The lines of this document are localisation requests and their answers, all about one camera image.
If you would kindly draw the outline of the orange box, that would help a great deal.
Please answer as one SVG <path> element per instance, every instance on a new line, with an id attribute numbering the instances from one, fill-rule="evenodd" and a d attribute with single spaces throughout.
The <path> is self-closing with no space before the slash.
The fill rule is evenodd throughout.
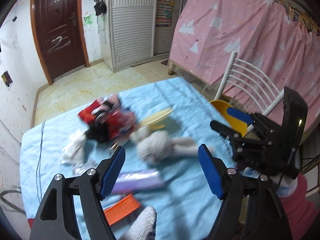
<path id="1" fill-rule="evenodd" d="M 140 202 L 136 200 L 134 195 L 131 193 L 122 198 L 120 201 L 116 202 L 116 204 L 105 208 L 104 215 L 108 224 L 112 226 L 138 210 L 140 207 Z"/>

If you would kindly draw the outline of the dark brown door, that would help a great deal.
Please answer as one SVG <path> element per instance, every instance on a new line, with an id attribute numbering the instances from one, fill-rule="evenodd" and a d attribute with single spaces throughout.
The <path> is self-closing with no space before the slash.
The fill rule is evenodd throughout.
<path id="1" fill-rule="evenodd" d="M 90 65 L 81 9 L 81 0 L 30 0 L 35 48 L 50 85 Z"/>

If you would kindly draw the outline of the white metal chair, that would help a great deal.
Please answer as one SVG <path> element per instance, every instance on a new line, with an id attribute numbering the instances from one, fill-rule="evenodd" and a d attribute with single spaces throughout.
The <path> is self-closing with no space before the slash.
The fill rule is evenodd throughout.
<path id="1" fill-rule="evenodd" d="M 236 51 L 231 52 L 214 99 L 220 99 L 224 92 L 232 92 L 231 98 L 239 96 L 237 101 L 244 107 L 264 116 L 268 116 L 284 98 L 283 89 L 279 90 L 257 66 L 238 58 Z"/>

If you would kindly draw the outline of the printed plastic wrapper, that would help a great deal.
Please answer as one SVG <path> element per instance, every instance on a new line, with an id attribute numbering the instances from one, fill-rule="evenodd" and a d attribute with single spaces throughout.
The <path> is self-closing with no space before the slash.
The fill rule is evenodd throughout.
<path id="1" fill-rule="evenodd" d="M 73 176 L 76 176 L 76 177 L 81 176 L 87 170 L 96 168 L 97 165 L 98 164 L 92 159 L 88 159 L 85 163 L 82 163 L 82 162 L 75 163 L 72 165 Z"/>

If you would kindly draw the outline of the pink tree-print curtain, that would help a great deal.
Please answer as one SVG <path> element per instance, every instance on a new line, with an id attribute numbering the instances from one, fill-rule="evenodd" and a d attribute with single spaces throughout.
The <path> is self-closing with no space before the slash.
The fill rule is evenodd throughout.
<path id="1" fill-rule="evenodd" d="M 308 104 L 305 131 L 319 123 L 319 37 L 274 0 L 187 0 L 170 61 L 208 85 L 221 81 L 232 52 L 278 89 Z"/>

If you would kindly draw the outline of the colourful wall chart poster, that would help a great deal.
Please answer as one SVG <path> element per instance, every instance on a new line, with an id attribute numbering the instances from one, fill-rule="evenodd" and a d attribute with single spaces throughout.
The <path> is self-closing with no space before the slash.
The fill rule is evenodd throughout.
<path id="1" fill-rule="evenodd" d="M 175 0 L 157 0 L 155 27 L 171 26 L 174 3 Z"/>

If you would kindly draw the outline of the purple tube box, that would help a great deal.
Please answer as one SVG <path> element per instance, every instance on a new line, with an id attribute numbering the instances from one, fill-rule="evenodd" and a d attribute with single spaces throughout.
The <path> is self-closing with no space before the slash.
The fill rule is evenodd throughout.
<path id="1" fill-rule="evenodd" d="M 132 172 L 121 172 L 111 194 L 139 192 L 163 187 L 165 182 L 156 168 Z"/>

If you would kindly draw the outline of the dark wall sticker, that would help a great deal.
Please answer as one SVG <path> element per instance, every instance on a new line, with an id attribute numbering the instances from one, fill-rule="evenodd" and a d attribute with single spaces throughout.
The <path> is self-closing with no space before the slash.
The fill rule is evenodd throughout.
<path id="1" fill-rule="evenodd" d="M 13 83 L 13 80 L 11 78 L 11 76 L 9 75 L 8 71 L 6 70 L 2 75 L 2 80 L 5 83 L 6 87 L 10 87 Z"/>

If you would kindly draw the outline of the yellow plastic trash bin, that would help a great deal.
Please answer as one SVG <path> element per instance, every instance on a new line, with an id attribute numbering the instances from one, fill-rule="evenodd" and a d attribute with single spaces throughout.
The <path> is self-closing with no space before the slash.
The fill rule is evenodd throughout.
<path id="1" fill-rule="evenodd" d="M 210 103 L 228 121 L 232 129 L 239 132 L 242 137 L 245 137 L 246 135 L 248 135 L 248 133 L 251 131 L 252 126 L 247 125 L 245 122 L 242 122 L 239 119 L 236 119 L 227 114 L 227 108 L 233 107 L 230 103 L 223 100 L 219 100 L 219 99 L 213 100 Z"/>

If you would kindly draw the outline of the yellow plastic comb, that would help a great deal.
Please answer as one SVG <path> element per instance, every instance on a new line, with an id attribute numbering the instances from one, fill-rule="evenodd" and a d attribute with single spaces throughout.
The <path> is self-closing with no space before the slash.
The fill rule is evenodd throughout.
<path id="1" fill-rule="evenodd" d="M 172 108 L 163 109 L 143 119 L 139 125 L 140 127 L 148 127 L 152 131 L 163 129 L 165 127 L 163 121 L 172 113 L 172 111 Z"/>

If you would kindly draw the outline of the white slatted wardrobe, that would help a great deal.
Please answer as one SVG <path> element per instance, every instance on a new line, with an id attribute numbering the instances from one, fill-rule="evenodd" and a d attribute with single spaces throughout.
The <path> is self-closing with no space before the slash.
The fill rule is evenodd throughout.
<path id="1" fill-rule="evenodd" d="M 167 57 L 184 1 L 175 0 L 171 26 L 155 27 L 157 0 L 107 0 L 109 67 L 117 72 Z"/>

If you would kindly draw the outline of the white crumpled tissue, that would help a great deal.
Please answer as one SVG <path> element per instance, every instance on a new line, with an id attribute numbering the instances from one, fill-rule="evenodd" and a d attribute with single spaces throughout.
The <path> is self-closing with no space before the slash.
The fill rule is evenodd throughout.
<path id="1" fill-rule="evenodd" d="M 84 147 L 86 135 L 83 131 L 77 130 L 69 136 L 68 144 L 62 149 L 60 164 L 77 165 L 85 161 Z"/>

